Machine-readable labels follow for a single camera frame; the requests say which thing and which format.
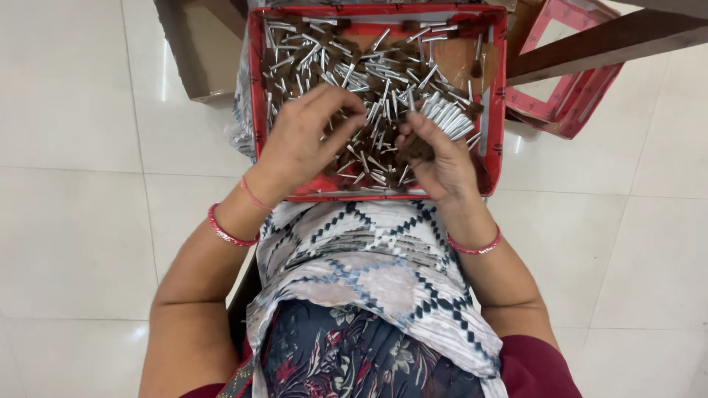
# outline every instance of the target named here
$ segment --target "red thread bracelet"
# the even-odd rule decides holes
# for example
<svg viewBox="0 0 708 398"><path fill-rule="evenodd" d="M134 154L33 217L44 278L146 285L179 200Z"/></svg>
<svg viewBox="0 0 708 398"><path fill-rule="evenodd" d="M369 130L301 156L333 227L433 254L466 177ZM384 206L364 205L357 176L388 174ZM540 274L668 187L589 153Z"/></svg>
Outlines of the red thread bracelet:
<svg viewBox="0 0 708 398"><path fill-rule="evenodd" d="M234 238L233 236L229 235L226 231L224 231L220 226L219 223L217 222L217 219L214 217L214 210L216 210L217 206L219 203L214 203L212 207L209 207L209 212L207 214L207 218L209 219L209 223L214 227L214 231L219 235L223 240L235 244L237 246L253 246L254 244L258 243L258 240L261 238L261 233L259 232L256 235L256 238L252 241L242 241L239 238Z"/></svg>
<svg viewBox="0 0 708 398"><path fill-rule="evenodd" d="M460 253L471 254L472 256L476 256L477 254L489 253L490 251L494 250L494 248L496 247L496 245L499 244L500 241L501 241L501 229L499 228L498 225L496 226L496 239L494 239L494 241L491 242L491 244L489 246L484 247L482 249L477 249L477 250L465 249L464 247L457 244L457 242L452 240L449 232L447 233L447 242L450 244L450 246L452 246L455 250L459 251Z"/></svg>
<svg viewBox="0 0 708 398"><path fill-rule="evenodd" d="M249 187L246 186L246 181L244 180L243 177L241 177L241 180L239 181L239 185L241 186L241 189L243 189L244 192L249 196L249 198L251 198L251 200L253 201L253 203L256 204L256 206L260 207L260 208L263 209L263 210L268 210L268 211L271 211L271 212L272 212L273 210L275 210L275 207L268 207L268 206L264 205L263 203L261 203L258 199L256 199L255 196L253 196L253 193L251 192L251 190L249 189Z"/></svg>

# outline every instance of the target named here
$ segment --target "hand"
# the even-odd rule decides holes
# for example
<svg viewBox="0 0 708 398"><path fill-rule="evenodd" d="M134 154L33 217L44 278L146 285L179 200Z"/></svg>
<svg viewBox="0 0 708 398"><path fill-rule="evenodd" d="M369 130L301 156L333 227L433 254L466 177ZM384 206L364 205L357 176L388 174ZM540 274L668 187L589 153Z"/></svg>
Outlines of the hand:
<svg viewBox="0 0 708 398"><path fill-rule="evenodd" d="M329 118L346 108L351 114L326 140ZM316 176L366 123L366 107L354 93L320 84L303 97L288 101L278 113L261 157L245 175L251 192L266 205L276 205Z"/></svg>
<svg viewBox="0 0 708 398"><path fill-rule="evenodd" d="M412 132L435 151L433 161L411 160L418 183L431 199L438 205L457 207L480 197L474 165L464 140L451 141L432 120L420 113L411 113L408 122L401 126L396 145L402 146Z"/></svg>

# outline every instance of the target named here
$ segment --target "bundle of brushes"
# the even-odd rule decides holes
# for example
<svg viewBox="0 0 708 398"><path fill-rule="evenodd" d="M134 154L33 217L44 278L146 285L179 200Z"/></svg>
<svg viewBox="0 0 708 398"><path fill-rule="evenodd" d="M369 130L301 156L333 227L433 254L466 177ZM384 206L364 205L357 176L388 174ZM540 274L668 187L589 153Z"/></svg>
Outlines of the bundle of brushes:
<svg viewBox="0 0 708 398"><path fill-rule="evenodd" d="M403 31L414 31L411 36L387 45L391 30L386 29L371 46L360 49L341 37L351 26L348 19L286 16L266 20L261 69L268 132L285 101L322 82L344 87L363 100L368 123L349 139L325 175L336 178L340 190L406 192L416 183L409 161L435 157L430 145L414 133L402 147L396 147L399 125L407 113L424 114L451 140L466 139L470 150L481 139L473 133L484 107L473 101L471 81L468 92L453 87L433 59L433 42L458 38L462 30L475 24L471 20L405 21ZM425 46L429 46L427 59ZM477 69L481 67L475 62L472 72ZM343 111L335 114L323 139L347 117Z"/></svg>

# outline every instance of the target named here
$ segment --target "woman's left hand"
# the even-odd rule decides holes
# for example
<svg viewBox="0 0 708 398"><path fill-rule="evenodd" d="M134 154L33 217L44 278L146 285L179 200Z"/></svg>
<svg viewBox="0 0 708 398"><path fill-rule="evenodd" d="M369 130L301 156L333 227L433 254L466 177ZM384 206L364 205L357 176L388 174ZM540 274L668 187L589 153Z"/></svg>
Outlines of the woman's left hand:
<svg viewBox="0 0 708 398"><path fill-rule="evenodd" d="M326 140L329 118L342 108L351 116ZM316 176L356 129L366 123L366 107L341 87L320 84L280 109L261 157L244 176L249 189L266 205L275 206Z"/></svg>

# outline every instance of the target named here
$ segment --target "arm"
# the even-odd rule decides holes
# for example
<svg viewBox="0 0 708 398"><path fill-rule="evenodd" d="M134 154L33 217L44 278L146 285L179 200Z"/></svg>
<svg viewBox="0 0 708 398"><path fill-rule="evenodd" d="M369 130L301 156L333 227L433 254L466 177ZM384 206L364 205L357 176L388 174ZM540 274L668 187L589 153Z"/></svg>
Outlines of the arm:
<svg viewBox="0 0 708 398"><path fill-rule="evenodd" d="M432 121L419 114L401 127L403 137L415 132L435 150L431 162L413 161L422 188L435 200L450 236L461 246L478 249L496 238L496 223L479 195L474 166L464 140L450 141ZM504 239L486 254L460 254L462 271L481 304L481 314L499 337L523 334L556 349L546 305L536 282Z"/></svg>
<svg viewBox="0 0 708 398"><path fill-rule="evenodd" d="M320 141L327 120L342 107L354 116ZM328 84L287 103L260 160L244 174L253 195L268 206L277 205L333 159L366 121L365 112L355 94ZM250 241L268 213L236 187L217 207L215 218L233 237ZM176 398L232 377L239 358L224 301L247 253L247 247L216 235L208 220L187 239L152 304L141 398Z"/></svg>

